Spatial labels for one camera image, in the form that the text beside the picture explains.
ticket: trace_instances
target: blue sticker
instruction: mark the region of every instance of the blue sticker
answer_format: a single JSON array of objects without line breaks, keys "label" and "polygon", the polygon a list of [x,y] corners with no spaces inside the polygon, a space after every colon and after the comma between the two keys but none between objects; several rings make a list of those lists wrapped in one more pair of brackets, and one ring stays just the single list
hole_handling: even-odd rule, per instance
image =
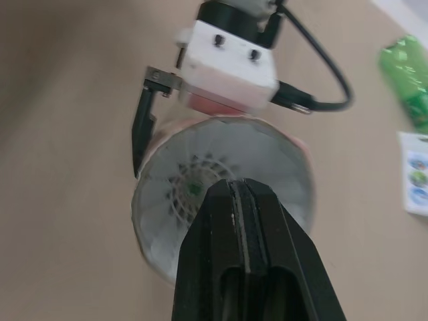
[{"label": "blue sticker", "polygon": [[412,188],[410,190],[410,198],[415,204],[426,206],[428,205],[428,193],[423,189]]},{"label": "blue sticker", "polygon": [[417,169],[419,171],[424,171],[428,167],[428,162],[423,161],[419,158],[414,158],[409,160],[410,166],[412,166],[414,169]]}]

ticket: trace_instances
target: black screw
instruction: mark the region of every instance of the black screw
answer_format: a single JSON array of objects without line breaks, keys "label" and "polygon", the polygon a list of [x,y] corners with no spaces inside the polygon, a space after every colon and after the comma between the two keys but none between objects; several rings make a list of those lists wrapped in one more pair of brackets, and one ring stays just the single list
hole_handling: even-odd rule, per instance
[{"label": "black screw", "polygon": [[252,60],[253,62],[255,62],[256,60],[258,60],[261,56],[260,51],[253,49],[251,50],[251,52],[249,53],[249,58],[250,60]]},{"label": "black screw", "polygon": [[225,43],[225,38],[222,35],[215,35],[214,46],[221,47]]}]

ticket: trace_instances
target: green plastic bottle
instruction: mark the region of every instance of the green plastic bottle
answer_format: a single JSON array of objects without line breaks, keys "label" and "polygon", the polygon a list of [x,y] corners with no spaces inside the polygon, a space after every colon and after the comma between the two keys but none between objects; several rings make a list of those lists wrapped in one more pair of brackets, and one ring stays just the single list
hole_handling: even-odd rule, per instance
[{"label": "green plastic bottle", "polygon": [[415,128],[428,134],[428,62],[416,37],[408,35],[381,52],[384,75]]}]

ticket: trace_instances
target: screw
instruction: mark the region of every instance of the screw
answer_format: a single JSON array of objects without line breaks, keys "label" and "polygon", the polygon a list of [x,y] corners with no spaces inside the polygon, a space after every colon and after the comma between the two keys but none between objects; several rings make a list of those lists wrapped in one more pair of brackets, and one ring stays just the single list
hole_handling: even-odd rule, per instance
[{"label": "screw", "polygon": [[249,53],[249,58],[251,61],[255,62],[256,60],[258,60],[261,56],[260,51],[253,49],[251,50],[251,52]]},{"label": "screw", "polygon": [[153,72],[153,74],[152,74],[152,79],[153,79],[153,80],[158,80],[160,76],[161,76],[161,75],[159,74],[159,72]]},{"label": "screw", "polygon": [[222,35],[215,35],[214,46],[221,47],[225,43],[225,38]]}]

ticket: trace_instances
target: black cable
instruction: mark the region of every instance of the black cable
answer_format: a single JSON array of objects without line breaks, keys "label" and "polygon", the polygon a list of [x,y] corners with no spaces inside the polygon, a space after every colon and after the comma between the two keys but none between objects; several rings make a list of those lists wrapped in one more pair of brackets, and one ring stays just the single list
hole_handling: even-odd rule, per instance
[{"label": "black cable", "polygon": [[297,18],[283,5],[278,6],[278,12],[283,13],[296,27],[296,29],[306,38],[309,44],[315,49],[318,55],[325,61],[326,65],[330,68],[332,73],[336,76],[342,89],[345,93],[346,100],[339,103],[317,102],[313,97],[299,89],[280,82],[280,89],[272,99],[274,104],[279,104],[288,108],[293,108],[293,105],[306,107],[309,110],[317,112],[330,112],[346,108],[352,102],[352,90],[350,89],[342,72],[338,69],[336,64],[327,55],[322,46],[312,37],[309,31],[297,20]]}]

